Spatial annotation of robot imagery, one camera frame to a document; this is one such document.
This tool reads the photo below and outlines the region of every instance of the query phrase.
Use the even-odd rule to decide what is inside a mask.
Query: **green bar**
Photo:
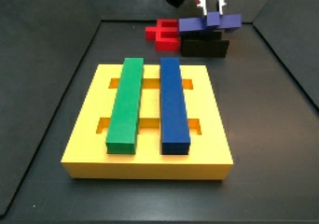
[[[134,154],[138,131],[142,58],[125,58],[105,137],[108,154]]]

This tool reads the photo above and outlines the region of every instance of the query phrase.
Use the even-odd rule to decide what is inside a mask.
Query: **wooden block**
[[[108,154],[134,154],[138,129],[142,58],[125,58],[105,137]]]
[[[177,51],[177,20],[157,19],[156,27],[145,27],[145,39],[154,40],[157,51]]]
[[[66,143],[62,166],[73,178],[224,179],[233,159],[205,66],[180,66],[190,128],[188,155],[160,155],[160,66],[142,67],[136,155],[106,154],[104,138],[121,65],[100,64]]]
[[[204,35],[180,38],[180,54],[182,57],[224,58],[229,46],[228,40],[209,39]]]
[[[216,27],[217,30],[224,30],[225,33],[231,33],[240,27],[241,27],[241,15],[240,14],[220,16],[220,24]]]
[[[188,154],[190,145],[178,58],[160,59],[160,141],[161,154]]]

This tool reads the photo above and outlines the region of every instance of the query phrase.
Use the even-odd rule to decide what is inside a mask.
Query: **gray floor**
[[[97,64],[178,56],[154,52],[149,24],[102,22],[4,220],[319,220],[317,112],[251,25],[225,36],[225,59],[180,59],[208,67],[235,159],[225,181],[69,178],[60,159]]]

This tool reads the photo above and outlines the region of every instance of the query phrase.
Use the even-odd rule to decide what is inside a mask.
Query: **yellow base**
[[[106,154],[106,127],[121,65],[98,65],[61,163],[74,178],[224,179],[233,166],[204,65],[180,66],[189,155],[160,155],[160,66],[145,65],[136,155]]]

